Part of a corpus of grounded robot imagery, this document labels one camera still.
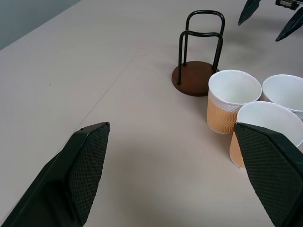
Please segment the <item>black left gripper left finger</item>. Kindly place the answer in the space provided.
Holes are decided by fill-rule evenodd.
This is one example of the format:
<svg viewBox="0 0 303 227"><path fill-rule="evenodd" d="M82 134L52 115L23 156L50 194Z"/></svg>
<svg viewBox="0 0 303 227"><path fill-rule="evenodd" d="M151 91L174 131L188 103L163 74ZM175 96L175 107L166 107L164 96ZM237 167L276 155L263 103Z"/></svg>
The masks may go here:
<svg viewBox="0 0 303 227"><path fill-rule="evenodd" d="M87 222L107 150L110 124L84 127L39 172L3 227L82 227Z"/></svg>

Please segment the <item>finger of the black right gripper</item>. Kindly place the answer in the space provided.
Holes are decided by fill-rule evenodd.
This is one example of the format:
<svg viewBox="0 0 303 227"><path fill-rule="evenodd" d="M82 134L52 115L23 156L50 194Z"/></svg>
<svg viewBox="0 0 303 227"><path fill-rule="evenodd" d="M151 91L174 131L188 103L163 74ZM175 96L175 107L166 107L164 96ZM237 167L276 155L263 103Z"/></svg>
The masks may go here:
<svg viewBox="0 0 303 227"><path fill-rule="evenodd" d="M279 42L297 29L303 26L303 8L298 9L298 11L291 17L291 19L287 22L285 27L282 29L281 33L276 38L276 42Z"/></svg>
<svg viewBox="0 0 303 227"><path fill-rule="evenodd" d="M252 16L259 7L259 3L260 0L247 0L238 21L239 26Z"/></svg>

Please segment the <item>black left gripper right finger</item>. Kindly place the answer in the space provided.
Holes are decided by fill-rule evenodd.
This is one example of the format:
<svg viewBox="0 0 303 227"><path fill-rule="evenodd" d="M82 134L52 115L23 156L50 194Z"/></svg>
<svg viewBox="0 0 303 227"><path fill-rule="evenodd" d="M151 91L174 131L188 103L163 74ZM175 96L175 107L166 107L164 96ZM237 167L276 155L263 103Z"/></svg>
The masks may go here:
<svg viewBox="0 0 303 227"><path fill-rule="evenodd" d="M247 123L234 131L250 183L276 227L303 225L303 154L283 134Z"/></svg>

